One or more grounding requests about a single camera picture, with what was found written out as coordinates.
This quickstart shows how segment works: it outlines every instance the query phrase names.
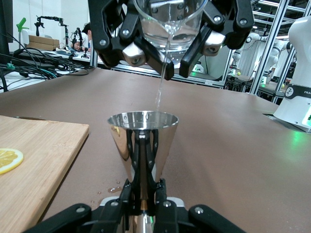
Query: metal bracket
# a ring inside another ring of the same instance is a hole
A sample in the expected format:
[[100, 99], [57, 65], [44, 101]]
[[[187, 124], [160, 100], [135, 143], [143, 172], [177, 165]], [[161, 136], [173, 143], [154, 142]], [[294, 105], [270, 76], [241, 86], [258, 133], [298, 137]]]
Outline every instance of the metal bracket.
[[202, 54], [205, 56], [216, 56], [224, 40], [225, 40], [224, 35], [212, 31], [209, 38], [206, 40], [204, 44]]

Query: tabletop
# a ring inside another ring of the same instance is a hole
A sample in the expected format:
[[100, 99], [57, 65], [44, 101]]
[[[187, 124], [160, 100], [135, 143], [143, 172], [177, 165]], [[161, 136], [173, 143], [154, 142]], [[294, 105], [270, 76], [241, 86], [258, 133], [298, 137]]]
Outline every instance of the tabletop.
[[[97, 208], [126, 173], [110, 135], [114, 114], [155, 110], [160, 79], [94, 69], [0, 94], [0, 115], [89, 125], [89, 137], [44, 218]], [[205, 204], [252, 233], [311, 232], [311, 135], [264, 114], [277, 105], [246, 93], [164, 81], [160, 111], [179, 117], [163, 170], [168, 196]]]

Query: water spill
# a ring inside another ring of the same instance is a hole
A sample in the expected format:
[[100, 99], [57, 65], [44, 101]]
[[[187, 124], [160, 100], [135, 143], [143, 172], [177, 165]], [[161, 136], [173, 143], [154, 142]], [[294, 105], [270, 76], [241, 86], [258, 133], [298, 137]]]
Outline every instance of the water spill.
[[120, 186], [108, 189], [108, 193], [116, 193], [116, 192], [119, 192], [119, 191], [122, 191], [122, 187], [120, 187]]

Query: clear glass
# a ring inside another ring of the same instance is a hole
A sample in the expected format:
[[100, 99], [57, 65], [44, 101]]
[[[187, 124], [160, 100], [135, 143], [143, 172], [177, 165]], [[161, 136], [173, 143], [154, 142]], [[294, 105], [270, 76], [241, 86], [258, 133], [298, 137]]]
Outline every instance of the clear glass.
[[134, 0], [144, 38], [179, 68], [180, 60], [198, 35], [207, 0]]

